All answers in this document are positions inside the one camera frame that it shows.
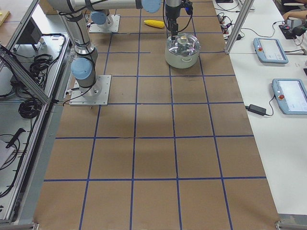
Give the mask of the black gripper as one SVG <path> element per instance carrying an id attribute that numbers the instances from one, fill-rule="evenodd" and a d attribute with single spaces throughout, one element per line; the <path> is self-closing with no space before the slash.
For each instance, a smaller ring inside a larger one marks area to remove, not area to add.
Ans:
<path id="1" fill-rule="evenodd" d="M 193 16 L 193 3 L 189 0 L 165 1 L 166 28 L 171 29 L 171 40 L 175 40 L 178 35 L 177 18 L 180 16 L 181 9 L 185 9 L 187 15 L 190 16 L 187 25 L 183 28 L 186 29 Z"/>

